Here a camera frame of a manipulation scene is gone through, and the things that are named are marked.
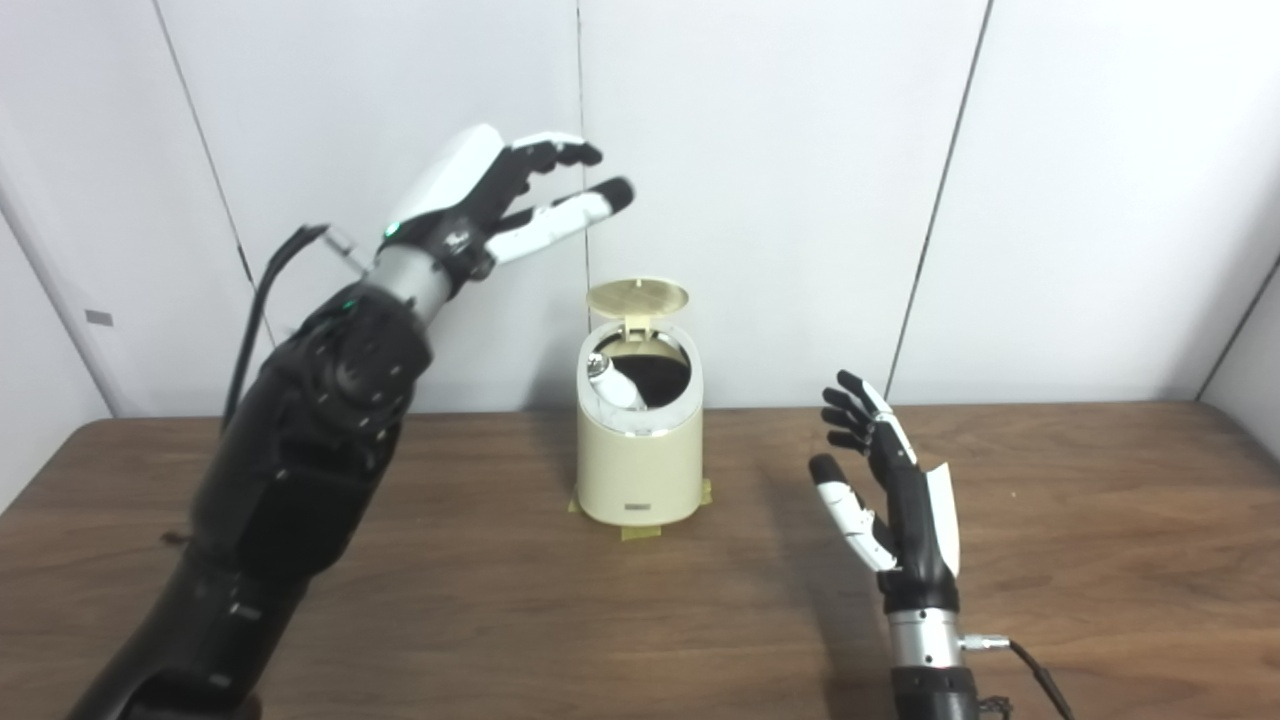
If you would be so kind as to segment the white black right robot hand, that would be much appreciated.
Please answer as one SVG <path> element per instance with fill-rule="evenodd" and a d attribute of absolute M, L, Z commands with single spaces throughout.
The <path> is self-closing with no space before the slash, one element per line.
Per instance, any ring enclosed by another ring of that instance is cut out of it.
<path fill-rule="evenodd" d="M 820 418 L 827 441 L 867 460 L 884 492 L 887 516 L 879 518 L 852 488 L 835 456 L 819 454 L 808 468 L 815 489 L 840 534 L 876 574 L 887 614 L 960 609 L 957 562 L 948 561 L 931 479 L 884 397 L 847 370 L 837 386 L 823 389 Z"/>

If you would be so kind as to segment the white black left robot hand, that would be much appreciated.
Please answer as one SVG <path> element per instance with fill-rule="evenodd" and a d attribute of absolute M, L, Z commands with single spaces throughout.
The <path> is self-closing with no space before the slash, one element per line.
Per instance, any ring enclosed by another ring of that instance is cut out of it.
<path fill-rule="evenodd" d="M 383 246 L 425 252 L 445 273 L 451 293 L 581 233 L 628 208 L 635 188 L 614 177 L 554 202 L 511 213 L 535 176 L 561 167 L 594 167 L 602 151 L 557 131 L 506 142 L 480 124 L 457 136 L 393 210 Z"/>

